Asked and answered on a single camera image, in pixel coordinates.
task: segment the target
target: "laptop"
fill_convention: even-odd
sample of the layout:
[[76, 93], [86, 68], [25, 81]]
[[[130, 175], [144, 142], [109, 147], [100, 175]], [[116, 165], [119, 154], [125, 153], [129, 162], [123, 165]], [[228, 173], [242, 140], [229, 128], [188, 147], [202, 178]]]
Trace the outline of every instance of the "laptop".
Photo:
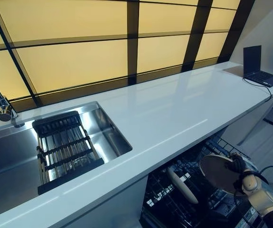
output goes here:
[[273, 86], [273, 75], [261, 71], [261, 45], [244, 48], [244, 78], [267, 87]]

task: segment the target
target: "faucet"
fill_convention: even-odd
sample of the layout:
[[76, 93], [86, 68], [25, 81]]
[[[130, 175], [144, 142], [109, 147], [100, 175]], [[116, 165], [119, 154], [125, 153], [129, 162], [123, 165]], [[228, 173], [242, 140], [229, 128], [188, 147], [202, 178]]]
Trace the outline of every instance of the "faucet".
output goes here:
[[16, 124], [15, 119], [17, 117], [18, 117], [18, 114], [13, 108], [13, 106], [10, 104], [8, 99], [5, 96], [3, 96], [0, 92], [0, 120], [4, 122], [11, 120], [15, 127], [20, 127], [24, 125], [24, 124], [19, 124], [19, 125]]

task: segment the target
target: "kitchen counter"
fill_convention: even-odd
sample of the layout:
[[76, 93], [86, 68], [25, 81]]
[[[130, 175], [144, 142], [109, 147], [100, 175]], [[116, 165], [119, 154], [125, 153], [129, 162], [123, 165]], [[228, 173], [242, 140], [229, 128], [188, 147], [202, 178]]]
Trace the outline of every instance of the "kitchen counter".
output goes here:
[[[132, 151], [0, 214], [0, 228], [65, 225], [268, 100], [266, 88], [223, 70], [236, 66], [221, 63], [20, 113], [29, 121], [97, 101]], [[7, 126], [0, 122], [0, 129]]]

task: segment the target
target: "stainless steel sink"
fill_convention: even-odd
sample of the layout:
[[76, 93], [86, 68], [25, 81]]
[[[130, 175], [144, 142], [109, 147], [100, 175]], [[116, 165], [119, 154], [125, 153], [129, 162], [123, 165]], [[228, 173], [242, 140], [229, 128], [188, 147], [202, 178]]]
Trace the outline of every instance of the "stainless steel sink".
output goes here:
[[[82, 124], [104, 163], [132, 150], [97, 102], [68, 112], [73, 110], [80, 114]], [[32, 122], [21, 128], [10, 127], [0, 131], [0, 214], [38, 195], [38, 138]]]

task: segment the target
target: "dish drying rack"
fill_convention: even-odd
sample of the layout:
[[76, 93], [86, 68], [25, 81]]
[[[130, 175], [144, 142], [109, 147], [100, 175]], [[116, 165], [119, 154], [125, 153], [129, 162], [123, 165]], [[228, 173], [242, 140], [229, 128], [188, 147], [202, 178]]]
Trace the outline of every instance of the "dish drying rack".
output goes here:
[[39, 195], [104, 164], [77, 111], [32, 125], [38, 136]]
[[[229, 216], [235, 209], [233, 197], [208, 182], [200, 171], [199, 161], [208, 154], [229, 157], [233, 153], [250, 159], [219, 136], [213, 135], [150, 173], [144, 198], [144, 213], [149, 211], [157, 215], [157, 220], [166, 226], [182, 228], [200, 227], [201, 222], [207, 218], [208, 210], [222, 211]], [[167, 167], [175, 171], [189, 189], [196, 193], [198, 199], [205, 198], [205, 202], [202, 205], [189, 203], [168, 178], [165, 171]], [[226, 212], [222, 209], [223, 204], [230, 207]]]

